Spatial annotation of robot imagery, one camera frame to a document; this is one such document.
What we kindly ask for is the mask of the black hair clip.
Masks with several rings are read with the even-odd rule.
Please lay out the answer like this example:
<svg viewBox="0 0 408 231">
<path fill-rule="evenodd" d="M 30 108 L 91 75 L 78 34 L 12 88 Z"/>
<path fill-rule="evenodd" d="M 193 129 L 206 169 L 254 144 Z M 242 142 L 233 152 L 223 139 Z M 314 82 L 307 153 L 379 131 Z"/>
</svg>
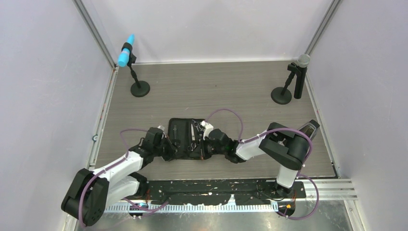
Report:
<svg viewBox="0 0 408 231">
<path fill-rule="evenodd" d="M 173 136 L 174 136 L 174 138 L 173 138 L 174 146 L 176 148 L 178 148 L 179 147 L 179 145 L 178 145 L 178 129 L 177 129 L 176 125 L 173 126 Z"/>
</svg>

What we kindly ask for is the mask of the silver thinning scissors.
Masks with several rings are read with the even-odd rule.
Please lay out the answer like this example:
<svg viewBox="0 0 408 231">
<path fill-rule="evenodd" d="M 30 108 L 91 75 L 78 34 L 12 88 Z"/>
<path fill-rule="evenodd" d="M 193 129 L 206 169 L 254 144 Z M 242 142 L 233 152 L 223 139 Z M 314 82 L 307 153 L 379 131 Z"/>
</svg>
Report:
<svg viewBox="0 0 408 231">
<path fill-rule="evenodd" d="M 194 152 L 194 150 L 199 146 L 199 140 L 191 140 L 191 142 L 187 145 L 187 152 Z"/>
</svg>

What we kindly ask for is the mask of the silver hair scissors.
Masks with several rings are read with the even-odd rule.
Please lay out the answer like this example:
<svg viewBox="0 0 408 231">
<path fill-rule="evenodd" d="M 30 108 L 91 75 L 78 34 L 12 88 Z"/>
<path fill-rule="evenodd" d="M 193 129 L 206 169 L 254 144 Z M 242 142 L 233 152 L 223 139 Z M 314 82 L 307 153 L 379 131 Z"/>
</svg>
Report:
<svg viewBox="0 0 408 231">
<path fill-rule="evenodd" d="M 193 140 L 198 140 L 198 137 L 200 135 L 201 128 L 199 125 L 199 122 L 192 119 L 191 120 L 191 136 Z"/>
</svg>

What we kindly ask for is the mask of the black zip tool case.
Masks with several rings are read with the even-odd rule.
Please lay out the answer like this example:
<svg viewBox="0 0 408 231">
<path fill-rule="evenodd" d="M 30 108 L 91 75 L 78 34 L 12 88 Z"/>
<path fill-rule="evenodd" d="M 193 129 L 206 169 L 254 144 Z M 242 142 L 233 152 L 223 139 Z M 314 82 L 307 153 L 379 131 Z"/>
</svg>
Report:
<svg viewBox="0 0 408 231">
<path fill-rule="evenodd" d="M 200 123 L 203 119 L 197 118 L 171 118 L 169 120 L 168 134 L 171 142 L 173 141 L 173 126 L 176 125 L 178 129 L 178 148 L 175 160 L 205 160 L 203 151 L 203 132 L 201 130 L 198 137 L 199 146 L 194 150 L 194 152 L 187 152 L 187 145 L 191 142 L 191 120 L 194 119 Z"/>
</svg>

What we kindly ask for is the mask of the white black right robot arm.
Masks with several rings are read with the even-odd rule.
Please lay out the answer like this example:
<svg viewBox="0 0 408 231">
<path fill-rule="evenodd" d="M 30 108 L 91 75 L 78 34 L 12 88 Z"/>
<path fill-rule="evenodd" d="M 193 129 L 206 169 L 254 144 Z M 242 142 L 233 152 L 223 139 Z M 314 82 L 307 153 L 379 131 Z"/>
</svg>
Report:
<svg viewBox="0 0 408 231">
<path fill-rule="evenodd" d="M 320 128 L 315 120 L 310 120 L 299 129 L 273 122 L 261 134 L 234 141 L 206 121 L 201 122 L 200 126 L 204 132 L 206 154 L 221 154 L 233 163 L 243 163 L 264 154 L 277 161 L 280 168 L 274 189 L 283 198 L 294 191 L 294 181 L 311 153 L 312 140 Z"/>
</svg>

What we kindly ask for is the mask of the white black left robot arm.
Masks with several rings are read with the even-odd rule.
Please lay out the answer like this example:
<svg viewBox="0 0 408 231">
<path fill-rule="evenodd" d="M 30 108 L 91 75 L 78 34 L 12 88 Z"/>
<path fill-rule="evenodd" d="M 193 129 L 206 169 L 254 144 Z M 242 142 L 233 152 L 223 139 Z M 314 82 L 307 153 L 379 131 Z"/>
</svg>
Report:
<svg viewBox="0 0 408 231">
<path fill-rule="evenodd" d="M 82 226 L 89 227 L 116 202 L 129 196 L 144 198 L 149 184 L 138 171 L 155 157 L 172 155 L 175 147 L 164 127 L 158 126 L 146 130 L 145 138 L 138 145 L 126 149 L 122 157 L 105 166 L 79 170 L 61 203 L 61 210 L 76 218 Z"/>
</svg>

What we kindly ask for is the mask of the black left microphone stand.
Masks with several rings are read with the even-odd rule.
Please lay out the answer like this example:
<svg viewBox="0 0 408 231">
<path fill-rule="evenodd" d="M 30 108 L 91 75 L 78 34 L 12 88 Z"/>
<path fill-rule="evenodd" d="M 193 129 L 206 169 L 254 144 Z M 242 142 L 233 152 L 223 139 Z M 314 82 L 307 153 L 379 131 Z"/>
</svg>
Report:
<svg viewBox="0 0 408 231">
<path fill-rule="evenodd" d="M 139 81 L 136 72 L 133 70 L 132 65 L 136 62 L 137 57 L 134 54 L 129 56 L 127 66 L 130 69 L 130 73 L 135 83 L 130 87 L 130 92 L 134 97 L 144 97 L 150 92 L 150 85 L 146 81 Z"/>
</svg>

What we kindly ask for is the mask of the black microphone stand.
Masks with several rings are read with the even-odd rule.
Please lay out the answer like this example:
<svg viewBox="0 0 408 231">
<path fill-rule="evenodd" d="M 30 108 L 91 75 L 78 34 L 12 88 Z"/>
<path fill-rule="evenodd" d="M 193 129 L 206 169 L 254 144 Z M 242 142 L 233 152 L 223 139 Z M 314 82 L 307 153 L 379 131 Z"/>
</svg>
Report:
<svg viewBox="0 0 408 231">
<path fill-rule="evenodd" d="M 132 65 L 136 62 L 137 57 L 134 54 L 129 56 L 127 66 L 130 69 L 130 73 L 135 83 L 130 87 L 130 92 L 134 97 L 144 97 L 150 92 L 150 85 L 146 81 L 139 81 L 136 72 L 133 70 Z"/>
<path fill-rule="evenodd" d="M 298 66 L 295 63 L 290 63 L 287 66 L 287 70 L 290 71 L 290 74 L 285 81 L 285 85 L 283 87 L 276 87 L 271 92 L 272 100 L 280 105 L 288 104 L 292 100 L 292 94 L 288 90 L 288 87 L 291 84 L 293 78 L 300 73 Z"/>
</svg>

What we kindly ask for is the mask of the black right microphone stand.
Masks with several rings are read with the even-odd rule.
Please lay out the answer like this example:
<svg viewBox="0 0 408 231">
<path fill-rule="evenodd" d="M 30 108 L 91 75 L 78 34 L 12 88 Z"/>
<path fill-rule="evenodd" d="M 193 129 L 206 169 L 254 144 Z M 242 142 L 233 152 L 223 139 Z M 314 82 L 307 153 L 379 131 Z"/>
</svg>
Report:
<svg viewBox="0 0 408 231">
<path fill-rule="evenodd" d="M 283 87 L 276 87 L 271 92 L 272 100 L 280 105 L 288 104 L 292 100 L 292 94 L 288 90 L 288 87 L 291 84 L 293 78 L 300 73 L 298 66 L 295 63 L 290 63 L 287 66 L 287 70 L 290 71 L 290 74 L 285 81 L 285 85 Z"/>
</svg>

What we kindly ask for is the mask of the blue microphone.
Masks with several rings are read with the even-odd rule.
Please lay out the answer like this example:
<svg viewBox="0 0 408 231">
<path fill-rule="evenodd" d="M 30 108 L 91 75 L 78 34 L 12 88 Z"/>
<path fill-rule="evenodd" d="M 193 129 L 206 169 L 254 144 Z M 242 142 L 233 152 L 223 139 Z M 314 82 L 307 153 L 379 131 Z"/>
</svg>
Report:
<svg viewBox="0 0 408 231">
<path fill-rule="evenodd" d="M 127 41 L 123 44 L 121 53 L 119 54 L 118 61 L 117 61 L 117 64 L 120 67 L 124 67 L 129 63 L 131 59 L 131 55 L 132 55 L 134 40 L 135 40 L 135 35 L 131 34 L 128 37 Z"/>
</svg>

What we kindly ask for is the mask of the clear black box device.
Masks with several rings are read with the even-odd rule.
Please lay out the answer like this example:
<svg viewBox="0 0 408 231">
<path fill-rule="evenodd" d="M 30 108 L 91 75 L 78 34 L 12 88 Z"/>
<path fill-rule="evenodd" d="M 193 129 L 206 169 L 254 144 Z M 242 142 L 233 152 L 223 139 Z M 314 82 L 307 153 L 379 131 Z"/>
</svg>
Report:
<svg viewBox="0 0 408 231">
<path fill-rule="evenodd" d="M 311 119 L 309 122 L 302 125 L 298 130 L 313 140 L 318 133 L 319 128 L 320 124 L 316 120 Z"/>
</svg>

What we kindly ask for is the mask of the black silver microphone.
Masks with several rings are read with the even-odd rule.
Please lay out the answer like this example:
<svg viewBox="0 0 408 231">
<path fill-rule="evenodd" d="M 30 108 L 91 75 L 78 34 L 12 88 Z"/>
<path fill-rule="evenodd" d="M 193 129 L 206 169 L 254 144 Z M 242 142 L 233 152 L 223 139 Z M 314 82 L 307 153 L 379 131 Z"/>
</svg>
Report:
<svg viewBox="0 0 408 231">
<path fill-rule="evenodd" d="M 310 56 L 308 54 L 302 54 L 297 60 L 297 69 L 299 70 L 296 74 L 296 84 L 294 89 L 294 98 L 301 99 L 303 94 L 303 87 L 306 79 L 307 67 L 310 63 Z"/>
</svg>

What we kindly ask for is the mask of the black mounting base plate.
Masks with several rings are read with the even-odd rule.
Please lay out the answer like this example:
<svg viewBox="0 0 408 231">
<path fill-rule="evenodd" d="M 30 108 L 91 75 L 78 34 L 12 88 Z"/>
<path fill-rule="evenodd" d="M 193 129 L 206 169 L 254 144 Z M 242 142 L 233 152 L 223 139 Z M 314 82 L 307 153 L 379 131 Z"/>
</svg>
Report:
<svg viewBox="0 0 408 231">
<path fill-rule="evenodd" d="M 304 184 L 295 182 L 290 190 L 278 189 L 274 179 L 152 180 L 143 196 L 135 199 L 161 205 L 266 205 L 272 201 L 305 199 Z"/>
</svg>

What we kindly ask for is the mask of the aluminium frame rail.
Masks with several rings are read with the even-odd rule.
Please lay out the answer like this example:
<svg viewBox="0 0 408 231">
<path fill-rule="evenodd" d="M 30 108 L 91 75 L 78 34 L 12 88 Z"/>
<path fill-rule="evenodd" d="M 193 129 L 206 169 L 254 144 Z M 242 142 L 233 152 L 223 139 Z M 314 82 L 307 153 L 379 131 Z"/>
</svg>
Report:
<svg viewBox="0 0 408 231">
<path fill-rule="evenodd" d="M 170 205 L 164 202 L 161 205 L 155 205 L 153 202 L 135 199 L 135 196 L 129 196 L 115 204 L 107 207 L 104 213 L 205 213 L 205 212 L 276 212 L 291 216 L 301 202 L 305 201 L 338 201 L 338 200 L 356 200 L 357 195 L 348 181 L 340 179 L 324 179 L 314 182 L 301 180 L 304 184 L 306 193 L 305 199 L 285 199 L 282 201 L 272 201 L 266 205 L 237 205 L 234 199 L 230 199 L 225 205 Z"/>
</svg>

